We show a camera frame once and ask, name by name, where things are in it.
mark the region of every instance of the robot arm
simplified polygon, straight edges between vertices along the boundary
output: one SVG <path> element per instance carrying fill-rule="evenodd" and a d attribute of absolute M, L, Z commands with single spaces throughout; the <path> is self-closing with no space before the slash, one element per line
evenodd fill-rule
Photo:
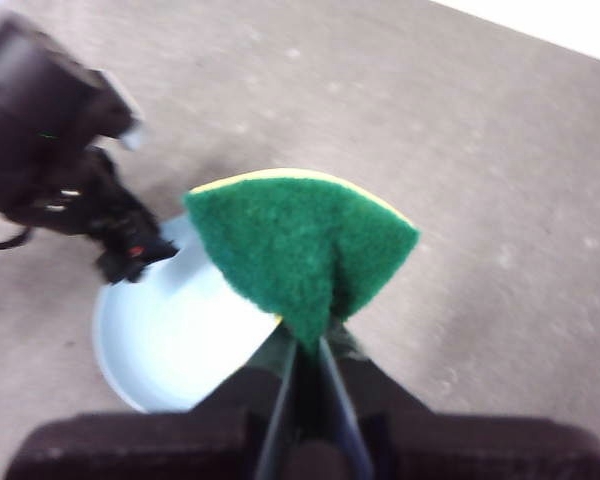
<path fill-rule="evenodd" d="M 145 266 L 177 252 L 122 186 L 106 151 L 92 146 L 136 124 L 103 72 L 21 17 L 0 26 L 0 212 L 26 232 L 43 227 L 100 242 L 96 263 L 113 283 L 136 281 Z"/>

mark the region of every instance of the black cable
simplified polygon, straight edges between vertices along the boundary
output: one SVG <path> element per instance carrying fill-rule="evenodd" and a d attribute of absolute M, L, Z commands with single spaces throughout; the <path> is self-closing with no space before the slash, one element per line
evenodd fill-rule
<path fill-rule="evenodd" d="M 10 248 L 15 248 L 15 247 L 19 247 L 20 245 L 24 245 L 25 243 L 27 243 L 27 241 L 31 237 L 32 231 L 33 231 L 33 228 L 25 227 L 22 230 L 22 232 L 20 232 L 15 237 L 13 237 L 5 242 L 0 242 L 0 250 L 8 250 Z"/>

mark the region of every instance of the concrete floor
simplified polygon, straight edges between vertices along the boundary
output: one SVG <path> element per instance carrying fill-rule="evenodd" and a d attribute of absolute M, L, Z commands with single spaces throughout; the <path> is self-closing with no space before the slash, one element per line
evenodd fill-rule
<path fill-rule="evenodd" d="M 350 322 L 370 355 L 436 409 L 600 436 L 599 61 L 416 0 L 5 5 L 135 95 L 150 141 L 114 154 L 161 218 L 258 168 L 358 183 L 423 231 Z M 0 475 L 36 425 L 127 409 L 94 362 L 96 255 L 0 253 Z"/>

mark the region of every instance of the green sponge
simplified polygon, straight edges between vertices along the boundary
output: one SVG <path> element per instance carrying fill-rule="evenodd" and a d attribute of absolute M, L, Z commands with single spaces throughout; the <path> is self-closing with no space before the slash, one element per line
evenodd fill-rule
<path fill-rule="evenodd" d="M 184 201 L 227 281 L 309 351 L 331 317 L 344 321 L 380 290 L 419 235 L 382 200 L 310 170 L 239 175 Z"/>

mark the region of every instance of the white plate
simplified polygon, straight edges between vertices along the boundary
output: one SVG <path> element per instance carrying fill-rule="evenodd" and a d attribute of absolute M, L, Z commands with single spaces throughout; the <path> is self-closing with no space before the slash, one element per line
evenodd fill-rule
<path fill-rule="evenodd" d="M 150 266 L 138 284 L 103 287 L 94 319 L 104 377 L 142 412 L 191 409 L 276 326 L 231 289 L 186 216 L 162 229 L 180 252 Z"/>

